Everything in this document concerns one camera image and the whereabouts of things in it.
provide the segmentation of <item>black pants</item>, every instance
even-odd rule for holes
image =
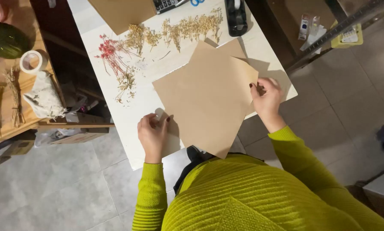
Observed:
[[[246,154],[243,154],[243,153],[228,153],[229,154],[241,154],[241,155],[246,155]],[[194,169],[196,166],[202,164],[203,162],[205,162],[206,160],[203,160],[203,159],[199,159],[199,160],[195,160],[195,161],[192,161],[190,162],[183,170],[182,170],[182,173],[180,174],[179,176],[179,179],[178,181],[176,181],[176,184],[174,186],[174,191],[175,191],[175,195],[178,195],[178,190],[179,190],[179,187],[182,185],[182,182],[183,180],[185,179],[185,177],[189,174],[190,171],[192,171],[192,169]]]

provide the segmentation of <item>calculator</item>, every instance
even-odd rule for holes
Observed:
[[[170,9],[173,9],[188,0],[154,0],[156,13],[164,13]]]

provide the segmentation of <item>woman's left hand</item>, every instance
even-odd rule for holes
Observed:
[[[145,163],[160,164],[162,162],[162,150],[167,138],[170,118],[166,118],[162,127],[157,128],[156,114],[144,116],[138,123],[138,139],[145,150]]]

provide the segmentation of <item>yellow-green sweater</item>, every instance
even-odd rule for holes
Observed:
[[[349,194],[289,127],[269,137],[285,171],[246,155],[213,158],[186,176],[169,208],[162,164],[144,164],[133,230],[384,231],[384,219]]]

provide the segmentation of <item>white tabletop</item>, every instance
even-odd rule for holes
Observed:
[[[143,165],[145,154],[138,140],[137,123],[144,115],[156,111],[161,112],[164,108],[158,94],[152,86],[152,82],[186,64],[197,42],[191,42],[189,39],[181,39],[180,53],[176,50],[173,43],[167,47],[163,41],[160,41],[158,46],[154,47],[151,52],[151,47],[145,43],[141,58],[130,58],[122,54],[122,60],[128,65],[136,66],[139,71],[137,71],[134,77],[136,82],[134,98],[130,98],[128,94],[124,94],[122,97],[123,103],[121,104],[115,100],[119,90],[118,82],[115,76],[113,76],[113,72],[107,66],[108,72],[112,74],[109,76],[105,71],[102,60],[94,56],[100,54],[98,47],[100,43],[102,43],[102,39],[99,38],[99,35],[106,34],[111,39],[124,39],[127,32],[119,36],[115,35],[87,0],[68,0],[68,3],[129,162],[133,170],[139,169]],[[224,19],[219,30],[219,34],[221,34],[219,45],[222,45],[234,39],[229,36],[228,33],[224,0],[207,0],[199,4],[198,7],[193,7],[190,3],[185,3],[176,9],[148,19],[144,22],[144,25],[150,27],[152,30],[162,31],[162,22],[166,18],[170,18],[170,24],[173,25],[188,16],[209,15],[213,8],[218,7],[222,8],[222,16]],[[242,36],[241,41],[243,43],[242,48],[248,57],[248,63],[259,71],[260,76],[275,78],[281,84],[285,92],[283,101],[297,96],[296,90],[292,86],[282,65],[247,6],[246,13],[249,29],[248,32]],[[208,38],[214,40],[210,34],[211,32],[208,33]],[[179,142],[179,139],[175,137],[169,137],[169,140],[173,145],[180,146],[181,148],[184,147],[182,142]]]

